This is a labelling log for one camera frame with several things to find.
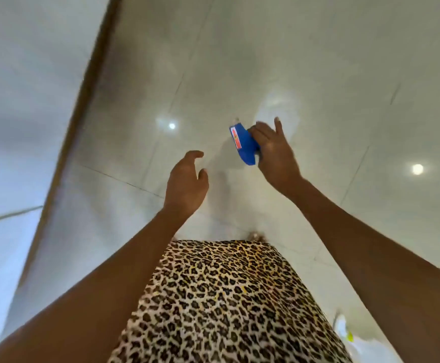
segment forearm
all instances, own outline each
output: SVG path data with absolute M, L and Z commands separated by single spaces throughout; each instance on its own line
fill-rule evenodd
M 105 362 L 184 221 L 167 210 L 158 213 L 107 261 L 5 339 L 0 361 Z
M 406 363 L 440 361 L 440 269 L 302 180 L 291 199 Z

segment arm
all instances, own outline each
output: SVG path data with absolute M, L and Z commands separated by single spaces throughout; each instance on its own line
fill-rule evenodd
M 250 129 L 259 168 L 310 222 L 400 357 L 440 361 L 440 269 L 346 213 L 302 178 L 282 125 Z
M 169 241 L 203 202 L 187 152 L 171 171 L 163 209 L 102 265 L 0 343 L 0 362 L 106 362 Z

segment left arm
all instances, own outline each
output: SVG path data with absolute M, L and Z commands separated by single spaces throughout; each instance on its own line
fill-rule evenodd
M 106 362 L 169 241 L 203 202 L 208 176 L 187 152 L 163 209 L 102 265 L 0 343 L 0 362 Z

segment hand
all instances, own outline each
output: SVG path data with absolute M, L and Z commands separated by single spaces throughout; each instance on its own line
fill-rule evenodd
M 248 132 L 260 145 L 259 169 L 263 176 L 277 191 L 292 199 L 302 176 L 278 117 L 274 123 L 275 131 L 266 123 L 257 122 Z
M 186 221 L 200 207 L 208 192 L 208 174 L 202 169 L 196 177 L 195 159 L 203 152 L 191 150 L 174 166 L 169 175 L 163 209 Z

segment blue spray bottle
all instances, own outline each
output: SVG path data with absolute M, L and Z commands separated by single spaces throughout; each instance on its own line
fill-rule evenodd
M 260 151 L 260 146 L 250 133 L 237 122 L 230 126 L 230 134 L 235 142 L 240 158 L 247 165 L 255 165 L 255 153 Z

